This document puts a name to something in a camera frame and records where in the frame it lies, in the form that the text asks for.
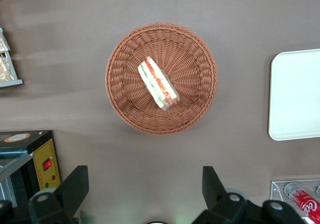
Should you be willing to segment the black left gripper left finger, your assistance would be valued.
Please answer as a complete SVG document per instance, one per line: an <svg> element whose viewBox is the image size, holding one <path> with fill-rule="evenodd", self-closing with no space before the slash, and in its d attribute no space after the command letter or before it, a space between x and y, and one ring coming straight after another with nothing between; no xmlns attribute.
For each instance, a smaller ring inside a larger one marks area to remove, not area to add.
<svg viewBox="0 0 320 224"><path fill-rule="evenodd" d="M77 166L53 192L40 192L28 204L33 224L72 224L89 192L87 166Z"/></svg>

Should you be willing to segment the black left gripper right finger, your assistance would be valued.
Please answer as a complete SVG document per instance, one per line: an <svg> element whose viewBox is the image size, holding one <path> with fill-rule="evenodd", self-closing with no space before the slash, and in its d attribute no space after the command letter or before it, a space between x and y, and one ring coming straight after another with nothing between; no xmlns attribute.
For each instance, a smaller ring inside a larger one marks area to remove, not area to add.
<svg viewBox="0 0 320 224"><path fill-rule="evenodd" d="M247 202L235 192L227 192L211 166L202 169L202 194L207 206L207 224L238 224L245 212Z"/></svg>

